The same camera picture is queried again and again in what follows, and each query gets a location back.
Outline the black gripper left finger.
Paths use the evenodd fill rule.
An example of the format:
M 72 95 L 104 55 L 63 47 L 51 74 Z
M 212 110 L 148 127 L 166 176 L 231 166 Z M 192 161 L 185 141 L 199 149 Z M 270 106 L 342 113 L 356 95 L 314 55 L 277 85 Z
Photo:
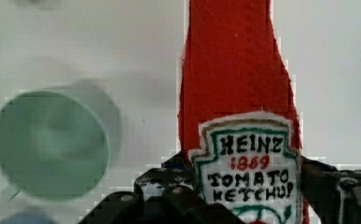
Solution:
M 205 202 L 182 152 L 140 175 L 132 191 L 106 196 L 78 224 L 244 224 L 220 203 Z

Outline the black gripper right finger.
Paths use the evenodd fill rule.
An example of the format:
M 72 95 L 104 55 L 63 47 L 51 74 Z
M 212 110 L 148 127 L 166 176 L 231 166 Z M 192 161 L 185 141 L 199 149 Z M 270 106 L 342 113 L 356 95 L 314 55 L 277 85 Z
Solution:
M 301 157 L 301 191 L 322 224 L 361 224 L 361 170 Z

